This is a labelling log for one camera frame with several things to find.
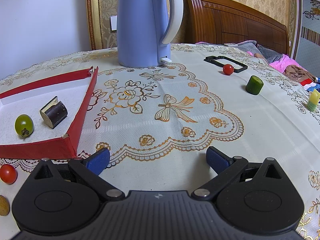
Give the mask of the pink and grey bedding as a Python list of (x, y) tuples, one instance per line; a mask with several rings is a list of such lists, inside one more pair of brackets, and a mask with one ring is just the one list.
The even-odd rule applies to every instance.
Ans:
[(259, 45), (255, 40), (240, 43), (225, 43), (225, 46), (238, 48), (251, 56), (265, 59), (268, 64), (290, 80), (297, 81), (309, 92), (319, 92), (319, 78), (312, 75), (304, 67), (286, 54), (278, 53)]

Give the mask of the red cherry tomato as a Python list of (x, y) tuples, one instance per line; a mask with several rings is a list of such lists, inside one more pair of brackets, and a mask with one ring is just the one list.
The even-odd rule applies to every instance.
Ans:
[(232, 75), (234, 73), (234, 67), (231, 64), (224, 64), (222, 71), (225, 75)]
[(13, 184), (17, 179), (17, 171), (10, 164), (4, 164), (0, 169), (0, 178), (6, 184)]

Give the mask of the wooden headboard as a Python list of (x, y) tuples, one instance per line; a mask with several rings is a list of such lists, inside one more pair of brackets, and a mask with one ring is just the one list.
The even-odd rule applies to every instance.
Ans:
[(239, 43), (255, 40), (281, 54), (289, 53), (287, 27), (233, 0), (186, 0), (185, 43)]

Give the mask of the cream embroidered tablecloth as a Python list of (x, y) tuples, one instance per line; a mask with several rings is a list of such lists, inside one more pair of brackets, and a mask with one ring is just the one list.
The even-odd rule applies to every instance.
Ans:
[[(225, 75), (207, 56), (248, 69)], [(109, 183), (124, 192), (191, 192), (215, 176), (209, 146), (252, 162), (274, 157), (304, 201), (297, 232), (319, 239), (319, 110), (306, 108), (301, 84), (235, 48), (176, 44), (162, 67), (122, 67), (115, 49), (79, 52), (17, 71), (1, 80), (1, 91), (90, 67), (99, 72), (77, 155), (108, 148), (101, 176)], [(252, 75), (264, 83), (258, 95), (246, 91)]]

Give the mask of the red cherry tomato by frame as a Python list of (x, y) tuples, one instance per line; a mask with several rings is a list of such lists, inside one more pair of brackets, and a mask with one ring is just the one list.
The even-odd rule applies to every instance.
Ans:
[(234, 67), (231, 64), (224, 64), (222, 71), (225, 75), (232, 75), (234, 73)]

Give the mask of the white wall switch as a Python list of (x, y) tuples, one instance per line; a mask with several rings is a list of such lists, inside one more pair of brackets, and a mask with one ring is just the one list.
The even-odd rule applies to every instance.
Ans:
[(117, 15), (110, 17), (111, 31), (117, 30)]

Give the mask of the green cucumber piece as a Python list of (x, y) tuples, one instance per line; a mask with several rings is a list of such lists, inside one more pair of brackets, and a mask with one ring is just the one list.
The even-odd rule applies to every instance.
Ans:
[(264, 83), (259, 77), (252, 75), (246, 85), (246, 91), (252, 95), (258, 95), (262, 90)]

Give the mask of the blue electric kettle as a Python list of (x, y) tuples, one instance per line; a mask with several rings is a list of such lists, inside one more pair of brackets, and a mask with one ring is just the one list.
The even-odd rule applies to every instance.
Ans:
[(146, 68), (171, 62), (171, 42), (183, 18), (183, 0), (118, 0), (118, 62)]

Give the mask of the small brown longan fruit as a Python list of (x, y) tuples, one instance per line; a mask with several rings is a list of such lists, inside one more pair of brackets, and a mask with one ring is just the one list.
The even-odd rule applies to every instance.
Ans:
[(9, 212), (10, 212), (10, 205), (8, 200), (3, 195), (0, 195), (0, 215), (7, 216)]

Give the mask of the yellow green corn piece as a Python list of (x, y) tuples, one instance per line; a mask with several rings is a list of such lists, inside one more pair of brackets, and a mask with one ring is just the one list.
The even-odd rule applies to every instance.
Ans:
[(309, 111), (314, 112), (319, 103), (320, 93), (317, 89), (314, 89), (310, 95), (306, 107)]

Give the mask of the green tomato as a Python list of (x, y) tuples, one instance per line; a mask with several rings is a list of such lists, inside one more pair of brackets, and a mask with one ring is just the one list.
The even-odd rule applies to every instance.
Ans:
[(22, 138), (30, 136), (34, 131), (32, 118), (26, 114), (19, 115), (15, 121), (15, 131)]

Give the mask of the red shallow cardboard tray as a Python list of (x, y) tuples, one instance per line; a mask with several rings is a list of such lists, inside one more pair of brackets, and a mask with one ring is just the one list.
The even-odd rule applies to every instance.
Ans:
[(97, 75), (91, 67), (1, 93), (1, 158), (76, 157)]

